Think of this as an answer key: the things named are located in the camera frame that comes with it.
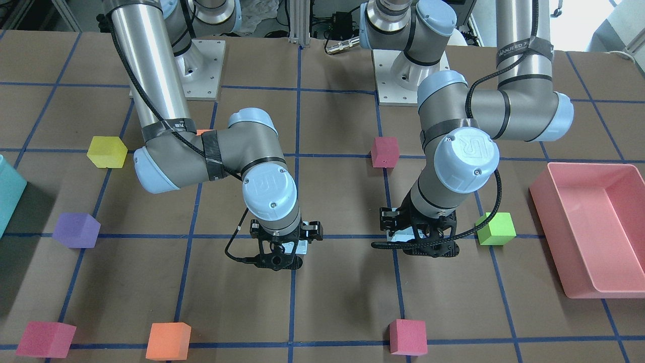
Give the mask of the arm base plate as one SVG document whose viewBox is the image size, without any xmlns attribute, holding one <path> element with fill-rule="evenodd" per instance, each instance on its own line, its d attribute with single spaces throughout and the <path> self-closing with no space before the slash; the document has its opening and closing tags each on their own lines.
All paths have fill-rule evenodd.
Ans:
<svg viewBox="0 0 645 363">
<path fill-rule="evenodd" d="M 373 50 L 374 74 L 381 105 L 413 106 L 419 83 L 428 75 L 449 70 L 445 53 L 431 66 L 413 64 L 402 51 Z"/>
<path fill-rule="evenodd" d="M 184 108 L 180 89 L 188 100 L 216 100 L 223 66 L 225 41 L 191 40 L 175 56 L 168 35 L 116 35 L 113 38 L 126 69 L 131 97 L 138 106 Z"/>
</svg>

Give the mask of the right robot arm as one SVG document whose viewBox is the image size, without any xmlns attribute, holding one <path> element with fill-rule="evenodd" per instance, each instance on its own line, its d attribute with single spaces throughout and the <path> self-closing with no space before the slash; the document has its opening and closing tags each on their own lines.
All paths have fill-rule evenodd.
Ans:
<svg viewBox="0 0 645 363">
<path fill-rule="evenodd" d="M 317 221 L 303 221 L 296 183 L 289 173 L 271 117 L 259 108 L 233 113 L 223 130 L 198 132 L 186 97 L 205 83 L 216 93 L 214 59 L 198 49 L 198 37 L 235 30 L 238 1 L 103 1 L 113 44 L 131 81 L 143 147 L 134 154 L 143 188 L 175 191 L 228 175 L 256 217 L 260 241 L 320 240 Z"/>
</svg>

